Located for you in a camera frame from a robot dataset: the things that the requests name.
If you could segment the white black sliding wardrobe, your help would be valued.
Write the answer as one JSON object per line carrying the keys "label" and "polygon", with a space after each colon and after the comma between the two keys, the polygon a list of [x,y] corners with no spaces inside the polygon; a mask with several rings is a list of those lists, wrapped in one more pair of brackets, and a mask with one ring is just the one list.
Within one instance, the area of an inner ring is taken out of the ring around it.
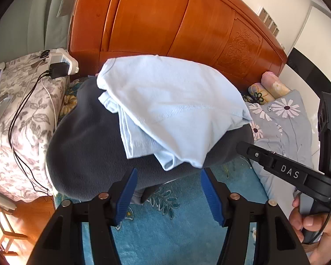
{"label": "white black sliding wardrobe", "polygon": [[289,52],[280,80],[299,91],[312,125],[312,162],[318,169],[318,107],[320,94],[331,93],[331,15],[315,4]]}

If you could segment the pink floral pillow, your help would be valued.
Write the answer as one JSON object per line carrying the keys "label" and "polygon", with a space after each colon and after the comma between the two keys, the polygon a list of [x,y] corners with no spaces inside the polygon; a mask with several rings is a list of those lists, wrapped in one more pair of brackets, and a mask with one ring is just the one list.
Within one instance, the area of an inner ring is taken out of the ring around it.
{"label": "pink floral pillow", "polygon": [[283,97],[291,91],[270,71],[266,71],[262,74],[261,84],[275,99]]}

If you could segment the orange wooden headboard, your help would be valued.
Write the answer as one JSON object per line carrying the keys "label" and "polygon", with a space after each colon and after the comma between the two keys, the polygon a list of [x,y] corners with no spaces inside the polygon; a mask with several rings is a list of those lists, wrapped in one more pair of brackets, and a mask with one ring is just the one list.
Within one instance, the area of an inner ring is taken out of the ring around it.
{"label": "orange wooden headboard", "polygon": [[69,52],[82,77],[112,57],[159,55],[211,66],[240,90],[287,61],[242,0],[77,0]]}

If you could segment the white power strip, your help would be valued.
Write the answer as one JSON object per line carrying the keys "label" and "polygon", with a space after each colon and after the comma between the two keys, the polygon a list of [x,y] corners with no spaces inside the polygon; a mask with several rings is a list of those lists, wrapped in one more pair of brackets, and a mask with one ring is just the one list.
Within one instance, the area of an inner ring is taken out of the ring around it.
{"label": "white power strip", "polygon": [[51,50],[48,54],[48,65],[64,62],[69,65],[68,75],[75,75],[79,72],[79,63],[65,49],[59,48]]}

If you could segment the teal floral bed sheet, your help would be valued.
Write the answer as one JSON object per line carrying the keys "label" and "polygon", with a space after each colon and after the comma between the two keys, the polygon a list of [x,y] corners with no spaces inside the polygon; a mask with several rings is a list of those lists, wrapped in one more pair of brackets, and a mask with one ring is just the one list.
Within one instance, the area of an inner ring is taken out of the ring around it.
{"label": "teal floral bed sheet", "polygon": [[[64,96],[60,121],[77,104],[86,80],[72,82]],[[64,199],[82,201],[57,192]],[[200,171],[161,185],[144,203],[131,202],[113,237],[123,264],[215,264],[226,230],[211,215],[201,188]]]}

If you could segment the small wooden stool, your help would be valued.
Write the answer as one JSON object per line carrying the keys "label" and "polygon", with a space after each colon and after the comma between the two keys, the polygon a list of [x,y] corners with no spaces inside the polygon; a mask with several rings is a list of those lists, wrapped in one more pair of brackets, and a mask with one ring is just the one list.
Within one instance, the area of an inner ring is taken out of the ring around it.
{"label": "small wooden stool", "polygon": [[18,256],[18,253],[15,251],[11,251],[11,245],[15,240],[27,240],[28,236],[22,233],[16,232],[9,219],[8,215],[12,213],[9,210],[6,210],[4,207],[0,205],[0,253],[3,256]]}

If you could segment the grey green curtain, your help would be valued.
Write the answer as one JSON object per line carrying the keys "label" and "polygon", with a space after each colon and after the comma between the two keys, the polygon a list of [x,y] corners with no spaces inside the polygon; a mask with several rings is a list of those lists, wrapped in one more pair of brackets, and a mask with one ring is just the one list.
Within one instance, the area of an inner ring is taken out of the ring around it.
{"label": "grey green curtain", "polygon": [[67,49],[76,0],[14,0],[0,19],[0,63]]}

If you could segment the light blue long-sleeve shirt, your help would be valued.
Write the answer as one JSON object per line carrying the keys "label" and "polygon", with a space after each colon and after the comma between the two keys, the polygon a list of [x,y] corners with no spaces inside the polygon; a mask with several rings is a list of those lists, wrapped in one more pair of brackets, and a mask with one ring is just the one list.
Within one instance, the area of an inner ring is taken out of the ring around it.
{"label": "light blue long-sleeve shirt", "polygon": [[153,155],[162,168],[201,168],[227,132],[252,118],[240,92],[219,71],[157,55],[108,59],[97,76],[100,103],[118,114],[128,159]]}

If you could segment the light blue floral quilt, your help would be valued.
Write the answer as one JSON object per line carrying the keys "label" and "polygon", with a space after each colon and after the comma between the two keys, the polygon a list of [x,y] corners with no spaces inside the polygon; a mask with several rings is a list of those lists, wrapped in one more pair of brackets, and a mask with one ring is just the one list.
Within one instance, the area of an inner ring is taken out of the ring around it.
{"label": "light blue floral quilt", "polygon": [[[246,105],[252,117],[250,126],[256,146],[313,168],[312,126],[298,91],[292,90],[264,105]],[[264,170],[256,161],[250,162],[268,198],[277,201],[288,217],[293,210],[295,187]]]}

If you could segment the dark folded garment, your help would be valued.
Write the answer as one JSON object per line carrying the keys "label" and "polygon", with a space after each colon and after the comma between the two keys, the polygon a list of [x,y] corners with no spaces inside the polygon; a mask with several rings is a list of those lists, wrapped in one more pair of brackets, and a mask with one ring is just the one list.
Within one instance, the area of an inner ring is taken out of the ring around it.
{"label": "dark folded garment", "polygon": [[46,171],[61,194],[88,201],[106,192],[125,172],[136,168],[131,201],[144,203],[161,185],[199,172],[189,163],[165,171],[154,155],[127,159],[119,133],[119,118],[99,102],[102,90],[95,77],[77,91],[77,104],[53,134],[46,152]]}

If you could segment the black charger plug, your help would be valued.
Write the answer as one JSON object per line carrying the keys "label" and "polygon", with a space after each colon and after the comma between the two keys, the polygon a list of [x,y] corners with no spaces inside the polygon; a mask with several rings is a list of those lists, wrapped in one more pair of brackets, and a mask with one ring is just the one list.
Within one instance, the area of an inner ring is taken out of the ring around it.
{"label": "black charger plug", "polygon": [[49,75],[52,79],[65,77],[69,73],[69,64],[66,62],[52,63],[49,66]]}

